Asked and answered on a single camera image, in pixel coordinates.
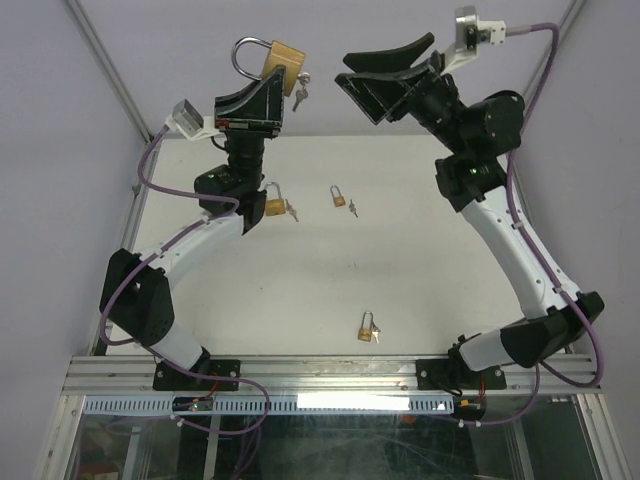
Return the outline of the large brass padlock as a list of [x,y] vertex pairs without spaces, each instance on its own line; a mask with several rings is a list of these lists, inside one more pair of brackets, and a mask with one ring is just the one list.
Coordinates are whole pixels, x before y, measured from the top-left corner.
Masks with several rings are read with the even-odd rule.
[[[257,45],[268,50],[263,68],[260,74],[246,71],[238,61],[238,51],[245,45]],[[290,97],[298,78],[302,73],[302,67],[306,59],[306,54],[281,42],[272,40],[266,41],[257,37],[243,37],[239,39],[231,50],[232,66],[241,76],[258,81],[266,78],[276,67],[285,68],[284,95]]]

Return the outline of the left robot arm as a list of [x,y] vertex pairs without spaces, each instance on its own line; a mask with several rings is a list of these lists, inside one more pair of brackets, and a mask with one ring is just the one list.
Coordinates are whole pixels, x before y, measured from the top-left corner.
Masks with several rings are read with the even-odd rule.
[[[212,115],[201,115],[188,100],[166,118],[139,162],[139,181],[148,189],[198,201],[198,218],[173,237],[143,252],[120,249],[109,259],[99,303],[99,335],[112,322],[138,344],[174,369],[188,388],[206,383],[210,354],[175,320],[173,288],[198,264],[226,243],[241,238],[263,218],[267,192],[263,187],[265,143],[276,138],[283,123],[286,69],[282,65],[252,80],[246,87],[214,101]],[[201,175],[190,191],[153,183],[146,164],[171,132],[199,142],[221,133],[227,161]]]

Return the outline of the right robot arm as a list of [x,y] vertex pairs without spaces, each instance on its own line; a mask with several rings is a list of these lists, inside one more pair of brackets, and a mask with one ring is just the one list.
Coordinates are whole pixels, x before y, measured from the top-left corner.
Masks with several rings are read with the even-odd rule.
[[336,84],[374,124],[413,117],[450,152],[436,160],[436,182],[455,212],[474,228],[506,275],[522,319],[449,350],[448,378],[459,387],[504,364],[535,367],[593,331],[605,304],[584,292],[553,260],[513,190],[500,156],[521,144],[525,102],[509,90],[465,105],[445,57],[423,59],[432,34],[396,49],[348,53]]

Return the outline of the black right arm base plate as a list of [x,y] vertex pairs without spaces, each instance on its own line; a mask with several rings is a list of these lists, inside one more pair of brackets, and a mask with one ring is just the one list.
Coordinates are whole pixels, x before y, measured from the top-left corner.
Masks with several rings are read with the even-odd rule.
[[507,388],[505,374],[498,366],[473,371],[450,358],[424,358],[415,361],[415,370],[419,390],[461,394],[463,390],[500,391]]

